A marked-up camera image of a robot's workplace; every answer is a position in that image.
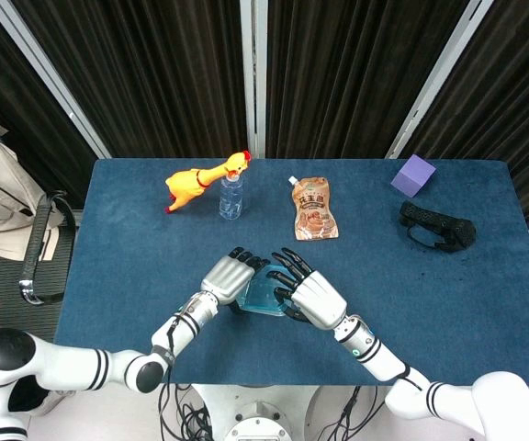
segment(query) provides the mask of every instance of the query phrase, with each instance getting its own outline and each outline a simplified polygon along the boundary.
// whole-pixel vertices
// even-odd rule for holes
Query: snack pouch
[[[330,184],[325,177],[289,178],[295,202],[295,237],[298,241],[318,241],[338,237],[338,226],[330,213]]]

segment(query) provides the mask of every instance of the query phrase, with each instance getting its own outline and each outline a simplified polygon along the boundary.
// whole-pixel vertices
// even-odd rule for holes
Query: yellow rubber chicken
[[[171,214],[176,209],[180,209],[191,199],[203,195],[209,185],[224,177],[241,174],[248,168],[251,156],[247,151],[235,153],[228,161],[214,168],[199,169],[192,168],[184,172],[176,172],[164,181],[171,191],[173,204],[164,209],[167,214]]]

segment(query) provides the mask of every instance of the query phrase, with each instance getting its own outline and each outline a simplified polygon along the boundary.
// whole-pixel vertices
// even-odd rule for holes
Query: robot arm
[[[273,253],[293,276],[271,271],[268,277],[278,299],[291,300],[317,328],[333,330],[334,338],[379,381],[395,380],[385,398],[389,409],[405,419],[441,418],[485,435],[489,441],[529,440],[529,389],[508,372],[478,379],[472,388],[431,382],[397,358],[357,315],[346,315],[346,301],[298,254],[283,248]]]
[[[269,261],[243,248],[222,257],[201,282],[200,291],[152,336],[152,351],[134,359],[126,369],[126,385],[140,392],[158,387],[166,371],[217,313],[219,305],[230,305],[242,289]]]
[[[22,331],[0,328],[0,439],[28,439],[23,423],[7,408],[14,386],[26,376],[34,375],[48,390],[99,390],[108,382],[139,392],[156,389],[176,357],[216,315],[218,306],[235,301],[255,272],[267,264],[240,247],[221,258],[203,279],[200,291],[152,336],[149,355],[53,345]]]

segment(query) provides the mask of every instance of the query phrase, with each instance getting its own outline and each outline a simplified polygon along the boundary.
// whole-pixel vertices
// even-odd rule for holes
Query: foam block
[[[413,198],[428,182],[435,170],[433,165],[425,162],[420,156],[413,154],[395,175],[391,185],[408,198]]]

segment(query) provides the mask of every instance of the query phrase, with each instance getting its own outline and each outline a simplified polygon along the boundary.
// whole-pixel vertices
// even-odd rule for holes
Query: table
[[[219,189],[165,215],[164,179],[218,160],[96,163],[56,343],[148,352],[152,333],[237,245],[265,256],[288,246],[326,276],[401,359],[432,380],[469,385],[510,370],[529,384],[529,236],[507,166],[431,161],[414,203],[471,219],[468,250],[413,243],[398,223],[406,198],[389,182],[401,160],[254,160],[246,209],[218,214]],[[297,242],[287,179],[326,176],[340,237]],[[177,359],[172,380],[206,384],[375,384],[332,333],[221,309]]]

